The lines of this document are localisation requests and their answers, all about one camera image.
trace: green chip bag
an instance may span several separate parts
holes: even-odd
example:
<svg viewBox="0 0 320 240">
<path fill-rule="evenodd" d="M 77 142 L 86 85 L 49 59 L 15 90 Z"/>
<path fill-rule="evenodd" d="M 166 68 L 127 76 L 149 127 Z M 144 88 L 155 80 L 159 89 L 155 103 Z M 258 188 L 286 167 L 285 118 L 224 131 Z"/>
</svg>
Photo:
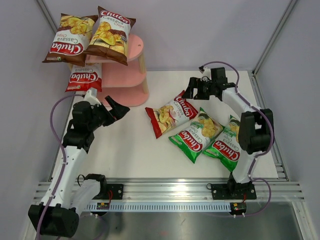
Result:
<svg viewBox="0 0 320 240">
<path fill-rule="evenodd" d="M 221 163 L 232 172 L 240 157 L 240 144 L 238 140 L 240 122 L 230 115 L 229 124 L 222 133 L 203 151 L 203 154 L 220 159 Z"/>
<path fill-rule="evenodd" d="M 200 108 L 197 116 L 192 120 L 189 127 L 169 140 L 177 145 L 184 154 L 193 162 L 221 131 L 223 127 Z"/>
</svg>

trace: pink stand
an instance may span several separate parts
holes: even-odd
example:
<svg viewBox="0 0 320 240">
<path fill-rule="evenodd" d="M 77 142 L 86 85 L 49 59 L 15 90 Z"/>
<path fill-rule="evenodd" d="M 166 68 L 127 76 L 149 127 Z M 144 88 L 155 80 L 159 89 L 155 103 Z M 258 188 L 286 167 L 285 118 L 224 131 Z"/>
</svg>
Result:
<svg viewBox="0 0 320 240">
<path fill-rule="evenodd" d="M 97 98 L 105 106 L 109 106 L 107 95 L 128 107 L 139 106 L 149 97 L 144 43 L 134 34 L 129 34 L 128 42 L 128 66 L 99 56 L 86 57 L 86 63 L 102 63 L 102 92 L 98 92 Z"/>
</svg>

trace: white table surface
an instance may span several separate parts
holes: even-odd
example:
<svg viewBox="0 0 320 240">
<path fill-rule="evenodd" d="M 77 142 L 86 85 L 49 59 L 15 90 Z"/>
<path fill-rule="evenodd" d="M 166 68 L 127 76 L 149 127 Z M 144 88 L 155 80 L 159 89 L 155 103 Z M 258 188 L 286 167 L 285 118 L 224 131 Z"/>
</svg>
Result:
<svg viewBox="0 0 320 240">
<path fill-rule="evenodd" d="M 239 90 L 251 103 L 256 104 L 247 71 L 239 73 Z M 226 75 L 229 82 L 236 81 L 237 76 L 233 71 L 226 71 Z M 190 122 L 156 139 L 145 111 L 145 107 L 162 107 L 187 88 L 190 77 L 200 76 L 199 71 L 148 71 L 149 99 L 141 106 L 131 107 L 123 119 L 94 132 L 95 139 L 79 174 L 103 174 L 107 178 L 228 178 L 230 172 L 219 159 L 201 154 L 193 164 L 169 141 L 168 137 L 189 126 Z M 80 100 L 81 97 L 75 97 L 74 103 Z M 237 116 L 228 105 L 214 96 L 210 100 L 188 101 L 197 109 L 202 107 L 222 125 L 228 123 L 229 115 Z M 258 160 L 253 176 L 278 178 L 270 152 Z"/>
</svg>

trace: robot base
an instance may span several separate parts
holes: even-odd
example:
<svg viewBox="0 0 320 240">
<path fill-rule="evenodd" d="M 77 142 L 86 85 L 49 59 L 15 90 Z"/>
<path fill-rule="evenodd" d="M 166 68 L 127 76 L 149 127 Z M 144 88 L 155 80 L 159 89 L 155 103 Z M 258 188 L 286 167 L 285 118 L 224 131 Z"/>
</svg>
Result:
<svg viewBox="0 0 320 240">
<path fill-rule="evenodd" d="M 207 184 L 211 190 L 213 200 L 255 200 L 257 199 L 255 186 L 251 181 L 247 183 L 236 183 L 232 174 L 227 183 Z"/>
</svg>

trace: cable connector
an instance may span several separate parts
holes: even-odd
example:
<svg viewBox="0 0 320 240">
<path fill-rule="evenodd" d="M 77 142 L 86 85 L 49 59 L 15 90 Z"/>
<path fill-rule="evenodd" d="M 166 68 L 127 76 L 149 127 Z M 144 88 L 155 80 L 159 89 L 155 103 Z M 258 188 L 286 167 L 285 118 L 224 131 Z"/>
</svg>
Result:
<svg viewBox="0 0 320 240">
<path fill-rule="evenodd" d="M 204 71 L 205 71 L 204 66 L 200 66 L 200 67 L 199 67 L 199 71 L 203 74 Z"/>
</svg>

